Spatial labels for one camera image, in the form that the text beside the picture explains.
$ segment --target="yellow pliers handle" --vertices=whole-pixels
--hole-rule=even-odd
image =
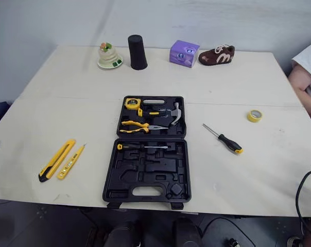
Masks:
[[[121,122],[122,125],[135,125],[135,126],[138,126],[138,127],[141,127],[139,129],[136,129],[136,130],[120,130],[120,132],[124,132],[124,133],[134,133],[134,132],[138,132],[138,131],[141,131],[141,130],[144,130],[145,133],[148,133],[149,132],[149,124],[148,123],[140,123],[140,122],[135,122],[135,121],[123,121]]]

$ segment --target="black and yellow screwdriver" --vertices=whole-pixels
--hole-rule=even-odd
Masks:
[[[207,125],[205,125],[204,123],[202,124],[202,126],[204,126],[207,130],[209,130],[210,132],[212,132],[215,136],[217,136],[217,138],[219,140],[221,140],[230,150],[232,150],[233,152],[237,153],[237,154],[241,154],[244,150],[241,146],[238,145],[238,143],[227,139],[223,134],[217,134],[214,130],[212,130],[211,128],[209,128]]]
[[[116,146],[117,150],[132,150],[132,149],[143,149],[143,148],[163,148],[167,149],[168,146],[144,146],[143,144],[123,143]]]

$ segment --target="tool case latch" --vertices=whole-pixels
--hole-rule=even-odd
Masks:
[[[121,202],[110,202],[108,205],[107,205],[107,208],[111,208],[111,209],[119,209],[120,206],[121,206]]]
[[[184,208],[182,202],[171,202],[170,205],[172,210],[182,210]]]

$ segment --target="tape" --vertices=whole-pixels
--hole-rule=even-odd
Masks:
[[[247,119],[251,122],[258,122],[262,118],[262,113],[258,110],[251,110],[247,114]]]

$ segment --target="person's arm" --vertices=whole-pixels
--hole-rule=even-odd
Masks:
[[[311,117],[311,96],[305,91],[305,89],[311,84],[311,74],[297,64],[288,76],[288,80]]]

